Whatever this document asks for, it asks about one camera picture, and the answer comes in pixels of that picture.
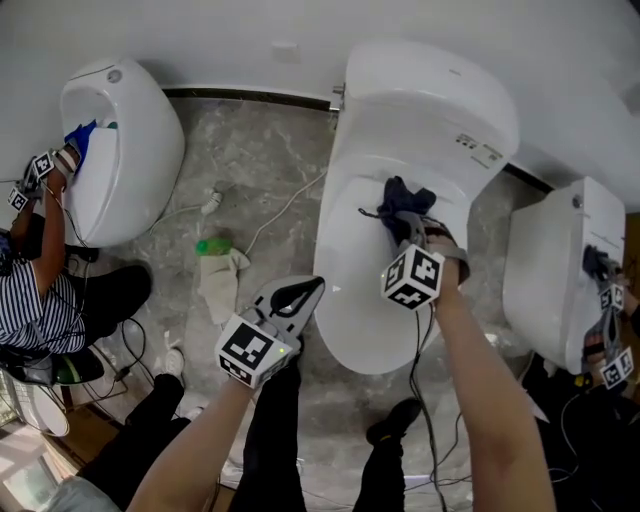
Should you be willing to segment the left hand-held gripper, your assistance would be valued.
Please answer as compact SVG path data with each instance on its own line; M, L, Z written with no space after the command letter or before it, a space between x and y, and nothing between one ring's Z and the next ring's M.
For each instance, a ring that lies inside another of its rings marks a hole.
M260 388L302 351L297 339L325 291L325 280L293 275L265 284L254 305L233 314L215 346L218 367L252 390Z

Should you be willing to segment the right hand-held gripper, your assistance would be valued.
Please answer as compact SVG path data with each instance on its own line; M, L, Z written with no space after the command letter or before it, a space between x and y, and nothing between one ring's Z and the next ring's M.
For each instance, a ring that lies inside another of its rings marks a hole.
M440 295L445 258L429 252L422 218L414 212L400 211L384 217L389 232L393 260L380 277L381 297L416 312Z

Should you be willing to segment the dark blue wiping cloth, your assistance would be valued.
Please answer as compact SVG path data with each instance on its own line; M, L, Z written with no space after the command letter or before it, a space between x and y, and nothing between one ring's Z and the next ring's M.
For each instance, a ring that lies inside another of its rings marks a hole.
M377 213L369 213L362 208L358 212L365 217L379 219L384 225L384 217L400 211L417 213L425 216L435 205L437 196L434 192L420 188L417 192L411 192L399 176L389 178L384 186L383 202L377 207Z

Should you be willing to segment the white toilet lid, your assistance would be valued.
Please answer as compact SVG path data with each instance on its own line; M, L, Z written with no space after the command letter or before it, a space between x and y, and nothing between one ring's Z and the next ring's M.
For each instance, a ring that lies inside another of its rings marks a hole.
M376 218L384 185L356 176L323 202L314 271L326 292L316 323L331 354L346 368L365 375L395 371L413 361L440 332L433 305L412 312L381 297L380 277L393 260L389 232Z

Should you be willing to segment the person's left forearm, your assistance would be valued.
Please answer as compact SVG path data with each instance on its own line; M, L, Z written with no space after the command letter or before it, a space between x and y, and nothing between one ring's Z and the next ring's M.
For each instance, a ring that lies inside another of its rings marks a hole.
M202 512L254 390L235 379L160 454L126 512Z

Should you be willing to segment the person's right forearm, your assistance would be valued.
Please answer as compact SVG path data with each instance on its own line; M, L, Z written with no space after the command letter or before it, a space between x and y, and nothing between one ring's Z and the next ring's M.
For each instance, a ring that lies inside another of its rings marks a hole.
M529 399L458 289L436 305L468 432L474 512L556 512Z

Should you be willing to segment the white toilet with tank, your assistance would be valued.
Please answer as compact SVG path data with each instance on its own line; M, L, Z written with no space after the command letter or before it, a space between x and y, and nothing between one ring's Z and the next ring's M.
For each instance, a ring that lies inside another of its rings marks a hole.
M360 44L347 62L318 231L323 202L350 178L385 186L399 176L411 192L436 194L426 219L466 251L471 205L519 142L515 104L483 68L421 43Z

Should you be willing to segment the compact white toilet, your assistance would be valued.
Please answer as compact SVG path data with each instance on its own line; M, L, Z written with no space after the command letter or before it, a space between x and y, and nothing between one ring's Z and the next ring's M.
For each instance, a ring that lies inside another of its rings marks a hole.
M533 351L571 374L581 373L585 336L603 314L599 285L583 269L585 249L621 264L624 234L624 204L589 177L511 214L505 317Z

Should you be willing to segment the egg-shaped white toilet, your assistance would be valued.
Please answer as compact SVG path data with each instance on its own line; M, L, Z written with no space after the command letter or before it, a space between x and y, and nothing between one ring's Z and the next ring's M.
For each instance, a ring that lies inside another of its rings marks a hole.
M105 58L66 82L60 111L64 133L96 125L64 194L67 244L106 248L144 234L168 204L185 154L164 91L136 61Z

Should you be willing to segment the person's right hand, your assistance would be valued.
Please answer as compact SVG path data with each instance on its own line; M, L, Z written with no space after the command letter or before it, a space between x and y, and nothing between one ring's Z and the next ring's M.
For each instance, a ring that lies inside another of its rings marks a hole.
M439 234L427 236L430 249L444 257L439 301L443 302L459 293L459 288L470 276L468 255L454 240Z

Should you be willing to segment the beige floor rag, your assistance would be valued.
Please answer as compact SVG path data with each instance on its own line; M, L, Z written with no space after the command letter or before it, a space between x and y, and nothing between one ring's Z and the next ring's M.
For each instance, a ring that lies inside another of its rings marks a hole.
M205 300L214 325L226 323L236 311L238 272L251 265L241 251L200 257L198 294Z

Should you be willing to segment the green plastic bottle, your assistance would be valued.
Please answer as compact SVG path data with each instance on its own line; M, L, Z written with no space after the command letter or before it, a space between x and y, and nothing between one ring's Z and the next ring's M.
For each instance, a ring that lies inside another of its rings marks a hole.
M195 246L196 254L202 256L222 256L228 254L233 248L229 239L220 237L210 237L201 239Z

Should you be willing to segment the person's left leg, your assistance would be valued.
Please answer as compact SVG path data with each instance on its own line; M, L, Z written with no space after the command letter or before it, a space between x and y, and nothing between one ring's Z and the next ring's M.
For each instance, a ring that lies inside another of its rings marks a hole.
M307 512L297 467L299 362L295 357L261 389L229 512Z

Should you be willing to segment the person's leg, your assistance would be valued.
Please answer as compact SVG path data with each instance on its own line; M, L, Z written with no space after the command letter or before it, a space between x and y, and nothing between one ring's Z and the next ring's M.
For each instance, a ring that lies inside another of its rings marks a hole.
M404 512L403 448L399 437L385 436L373 446L363 469L353 512Z
M295 357L261 389L229 512L307 512L297 467L299 362Z

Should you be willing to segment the person's right black shoe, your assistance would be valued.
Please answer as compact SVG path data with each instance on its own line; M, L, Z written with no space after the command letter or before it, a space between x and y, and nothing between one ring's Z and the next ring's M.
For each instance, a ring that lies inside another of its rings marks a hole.
M385 419L367 429L367 442L376 446L386 440L401 440L421 412L421 402L418 399L402 400L392 408Z

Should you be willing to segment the dark grey cloth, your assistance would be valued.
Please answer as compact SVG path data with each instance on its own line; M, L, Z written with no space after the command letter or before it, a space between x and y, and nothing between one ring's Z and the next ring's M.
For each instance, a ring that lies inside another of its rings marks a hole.
M608 254L593 245L586 245L583 252L582 268L592 279L603 281L608 278Z

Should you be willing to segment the person's right leg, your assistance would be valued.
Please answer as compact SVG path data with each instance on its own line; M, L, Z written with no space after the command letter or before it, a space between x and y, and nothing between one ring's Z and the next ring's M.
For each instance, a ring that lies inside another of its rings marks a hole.
M399 437L385 436L373 446L363 469L353 512L404 512L403 448Z

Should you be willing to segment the dark green canister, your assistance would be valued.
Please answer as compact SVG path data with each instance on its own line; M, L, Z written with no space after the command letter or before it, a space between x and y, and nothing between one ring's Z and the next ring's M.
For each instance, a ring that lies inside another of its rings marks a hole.
M105 374L100 358L91 348L78 352L55 355L52 358L54 382L60 386L85 384L100 379Z

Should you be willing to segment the brown cardboard box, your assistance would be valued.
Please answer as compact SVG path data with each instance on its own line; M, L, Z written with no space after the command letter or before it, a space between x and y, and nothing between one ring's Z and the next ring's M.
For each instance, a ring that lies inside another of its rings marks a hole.
M65 417L69 430L61 438L61 443L78 467L83 467L96 458L122 427L94 404L73 409Z

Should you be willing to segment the bright blue cloth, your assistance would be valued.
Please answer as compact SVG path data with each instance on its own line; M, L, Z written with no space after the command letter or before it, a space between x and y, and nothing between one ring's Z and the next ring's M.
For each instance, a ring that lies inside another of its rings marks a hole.
M79 124L75 130L64 137L65 144L71 146L79 157L77 170L82 167L85 161L88 151L89 139L91 133L95 130L96 127L97 120L94 119L89 124Z

